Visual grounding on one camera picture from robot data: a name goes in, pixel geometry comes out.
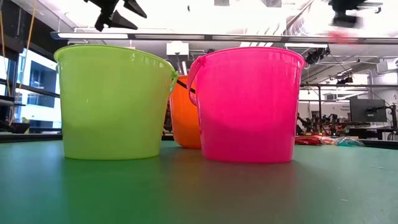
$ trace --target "bucket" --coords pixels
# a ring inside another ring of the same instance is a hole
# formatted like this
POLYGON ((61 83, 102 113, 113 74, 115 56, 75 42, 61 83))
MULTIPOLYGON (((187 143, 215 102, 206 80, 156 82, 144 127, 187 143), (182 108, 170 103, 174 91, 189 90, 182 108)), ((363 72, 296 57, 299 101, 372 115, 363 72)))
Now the bucket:
POLYGON ((187 75, 178 77, 178 84, 170 96, 173 136, 182 147, 200 149, 198 111, 189 100, 187 78, 187 75))
POLYGON ((65 157, 159 154, 167 99, 177 81, 171 65, 155 55, 108 45, 64 47, 54 57, 65 157))
POLYGON ((271 47, 241 47, 197 58, 195 81, 203 155, 228 162, 276 163, 293 158, 304 58, 271 47))

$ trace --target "table surface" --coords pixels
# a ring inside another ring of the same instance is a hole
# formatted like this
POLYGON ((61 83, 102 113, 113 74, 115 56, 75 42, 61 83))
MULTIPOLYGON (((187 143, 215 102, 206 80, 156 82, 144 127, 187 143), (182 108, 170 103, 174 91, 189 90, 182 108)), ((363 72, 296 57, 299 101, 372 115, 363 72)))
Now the table surface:
POLYGON ((296 146, 289 164, 228 164, 163 142, 159 157, 64 159, 0 144, 1 223, 398 223, 398 151, 296 146))

